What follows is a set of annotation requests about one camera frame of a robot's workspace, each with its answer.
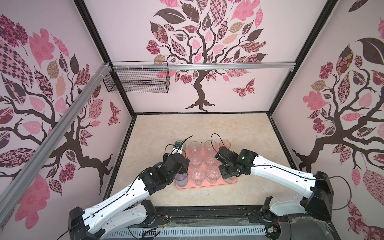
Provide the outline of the clear dotted cup row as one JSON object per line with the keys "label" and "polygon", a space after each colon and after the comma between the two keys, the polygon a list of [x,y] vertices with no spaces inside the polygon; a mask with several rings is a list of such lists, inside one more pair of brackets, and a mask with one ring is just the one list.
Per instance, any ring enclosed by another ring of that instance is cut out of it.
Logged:
{"label": "clear dotted cup row", "polygon": [[235,183],[236,181],[237,181],[237,177],[236,176],[224,179],[224,182],[227,183],[227,184],[232,184],[232,183]]}

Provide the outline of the clear ribbed cup row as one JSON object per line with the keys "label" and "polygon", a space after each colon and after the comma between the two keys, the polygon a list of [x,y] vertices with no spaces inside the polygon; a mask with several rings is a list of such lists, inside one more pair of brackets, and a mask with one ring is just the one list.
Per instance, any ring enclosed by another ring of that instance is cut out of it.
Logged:
{"label": "clear ribbed cup row", "polygon": [[215,158],[215,153],[206,153],[204,156],[204,161],[207,166],[215,166],[218,160]]}

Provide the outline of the pink plastic tray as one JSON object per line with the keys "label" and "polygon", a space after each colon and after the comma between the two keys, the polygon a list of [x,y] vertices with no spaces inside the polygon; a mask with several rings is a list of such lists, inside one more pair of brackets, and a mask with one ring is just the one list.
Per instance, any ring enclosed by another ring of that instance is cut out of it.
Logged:
{"label": "pink plastic tray", "polygon": [[186,151],[186,157],[190,160],[188,172],[177,175],[174,179],[174,185],[179,190],[196,189],[203,187],[216,187],[224,185],[235,185],[238,180],[236,177],[223,179],[219,173],[219,164],[207,165],[204,160],[205,149],[198,152],[191,152],[189,148]]}

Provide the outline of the pink faceted plastic cup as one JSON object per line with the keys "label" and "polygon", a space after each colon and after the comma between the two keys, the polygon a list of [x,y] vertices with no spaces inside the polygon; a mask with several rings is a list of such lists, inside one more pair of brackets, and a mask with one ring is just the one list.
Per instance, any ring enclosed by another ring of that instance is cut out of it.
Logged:
{"label": "pink faceted plastic cup", "polygon": [[220,140],[220,148],[225,147],[227,149],[231,148],[231,142],[228,140]]}

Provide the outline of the blue plastic cup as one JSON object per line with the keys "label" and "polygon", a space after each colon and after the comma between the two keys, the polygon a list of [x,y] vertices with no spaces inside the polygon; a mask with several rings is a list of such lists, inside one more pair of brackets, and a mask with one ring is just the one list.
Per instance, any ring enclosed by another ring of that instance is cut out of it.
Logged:
{"label": "blue plastic cup", "polygon": [[188,173],[175,175],[176,186],[184,188],[188,184]]}

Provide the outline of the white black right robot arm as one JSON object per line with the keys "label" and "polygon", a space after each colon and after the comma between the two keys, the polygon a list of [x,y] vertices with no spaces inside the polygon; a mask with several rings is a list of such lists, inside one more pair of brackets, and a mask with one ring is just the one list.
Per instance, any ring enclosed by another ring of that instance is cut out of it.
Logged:
{"label": "white black right robot arm", "polygon": [[332,219],[334,190],[327,174],[294,170],[246,149],[237,154],[221,147],[215,159],[221,163],[219,170],[224,180],[254,175],[295,191],[296,195],[286,200],[266,198],[265,210],[275,216],[308,214],[321,221]]}

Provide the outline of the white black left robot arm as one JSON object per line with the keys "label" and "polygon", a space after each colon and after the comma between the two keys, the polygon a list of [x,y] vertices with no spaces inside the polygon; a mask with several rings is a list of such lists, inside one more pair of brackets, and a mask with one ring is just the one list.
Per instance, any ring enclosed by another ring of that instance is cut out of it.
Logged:
{"label": "white black left robot arm", "polygon": [[180,153],[144,169],[126,188],[87,209],[69,213],[68,232],[72,240],[103,240],[132,225],[150,224],[157,211],[148,197],[170,185],[177,174],[185,174],[189,159]]}

